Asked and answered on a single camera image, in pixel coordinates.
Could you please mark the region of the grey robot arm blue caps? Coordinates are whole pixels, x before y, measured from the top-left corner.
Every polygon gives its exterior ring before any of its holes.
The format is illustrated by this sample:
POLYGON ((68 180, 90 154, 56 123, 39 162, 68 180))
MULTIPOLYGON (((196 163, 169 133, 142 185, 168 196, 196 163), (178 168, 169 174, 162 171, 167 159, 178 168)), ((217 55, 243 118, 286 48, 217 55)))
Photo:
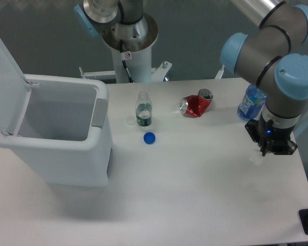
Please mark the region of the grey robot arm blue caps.
MULTIPOLYGON (((308 100, 308 56, 294 53, 308 40, 308 6, 285 1, 234 1, 259 28, 249 37, 235 33, 220 61, 267 95, 258 120, 246 130, 262 154, 291 155, 291 132, 308 100)), ((82 1, 75 15, 91 36, 101 35, 111 49, 118 83, 152 82, 151 48, 158 37, 155 20, 142 1, 82 1)))

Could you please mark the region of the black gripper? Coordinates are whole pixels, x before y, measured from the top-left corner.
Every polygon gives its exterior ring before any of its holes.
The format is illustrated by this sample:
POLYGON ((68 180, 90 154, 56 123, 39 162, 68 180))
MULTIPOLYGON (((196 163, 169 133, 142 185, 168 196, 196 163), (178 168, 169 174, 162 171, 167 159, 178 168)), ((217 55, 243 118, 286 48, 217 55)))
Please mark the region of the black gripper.
POLYGON ((265 121, 251 119, 245 124, 245 128, 253 142, 258 144, 262 156, 268 153, 274 155, 292 155, 298 148, 291 140, 294 127, 281 129, 273 126, 272 119, 265 121))

